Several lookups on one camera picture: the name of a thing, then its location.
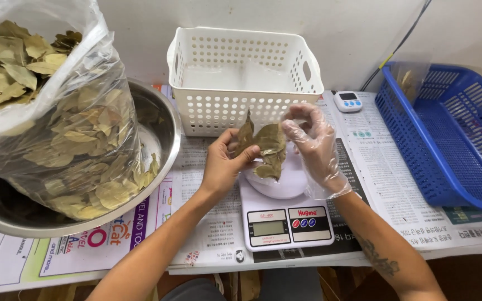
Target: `blue plastic basket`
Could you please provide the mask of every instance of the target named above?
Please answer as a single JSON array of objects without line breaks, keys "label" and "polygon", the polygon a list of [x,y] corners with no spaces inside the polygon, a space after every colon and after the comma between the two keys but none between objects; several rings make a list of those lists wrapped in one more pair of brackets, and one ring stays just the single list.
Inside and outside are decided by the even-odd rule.
[{"label": "blue plastic basket", "polygon": [[482,209],[482,77],[433,64],[412,108],[391,65],[375,102],[423,196]]}]

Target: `disposable plastic glove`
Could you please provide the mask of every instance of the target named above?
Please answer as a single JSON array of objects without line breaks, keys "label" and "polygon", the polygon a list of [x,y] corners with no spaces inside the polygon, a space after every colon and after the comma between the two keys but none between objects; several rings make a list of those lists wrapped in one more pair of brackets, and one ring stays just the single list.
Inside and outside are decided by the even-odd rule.
[{"label": "disposable plastic glove", "polygon": [[[350,191],[351,185],[338,165],[336,133],[318,106],[291,105],[282,128],[303,157],[308,178],[306,194],[314,199],[332,199]],[[302,120],[299,125],[293,120]]]}]

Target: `forearm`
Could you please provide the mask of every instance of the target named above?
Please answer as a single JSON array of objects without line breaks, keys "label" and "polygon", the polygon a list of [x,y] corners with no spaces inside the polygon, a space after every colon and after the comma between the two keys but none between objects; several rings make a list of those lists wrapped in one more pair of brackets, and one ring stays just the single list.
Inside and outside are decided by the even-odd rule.
[{"label": "forearm", "polygon": [[202,217],[212,198],[198,190],[151,236],[117,263],[90,294],[88,301],[141,301],[151,292]]},{"label": "forearm", "polygon": [[355,233],[375,270],[402,299],[407,295],[430,293],[444,299],[438,283],[421,255],[388,223],[353,192],[334,199],[339,213]]}]

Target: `white perforated basket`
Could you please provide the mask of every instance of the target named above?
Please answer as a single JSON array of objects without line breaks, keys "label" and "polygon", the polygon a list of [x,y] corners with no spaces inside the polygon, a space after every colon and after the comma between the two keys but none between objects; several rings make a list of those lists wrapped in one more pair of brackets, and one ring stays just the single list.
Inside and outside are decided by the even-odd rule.
[{"label": "white perforated basket", "polygon": [[[278,121],[292,103],[314,103],[325,90],[317,60],[304,38],[294,34],[178,28],[167,62],[188,136],[216,137],[227,127],[240,127],[249,109],[258,129]],[[244,75],[249,68],[261,74]],[[189,71],[194,85],[188,87]],[[280,74],[278,86],[285,91],[243,89],[250,80],[265,86],[271,74],[266,72]],[[269,84],[275,84],[270,77]]]}]

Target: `tattoo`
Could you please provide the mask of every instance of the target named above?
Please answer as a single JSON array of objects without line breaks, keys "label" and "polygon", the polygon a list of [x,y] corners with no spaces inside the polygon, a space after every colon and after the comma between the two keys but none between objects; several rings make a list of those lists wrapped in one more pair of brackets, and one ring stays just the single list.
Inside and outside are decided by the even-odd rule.
[{"label": "tattoo", "polygon": [[394,276],[394,274],[399,271],[399,264],[397,261],[389,262],[388,258],[380,258],[378,252],[375,250],[375,245],[369,239],[364,239],[358,234],[355,236],[375,270],[377,270],[382,276]]}]

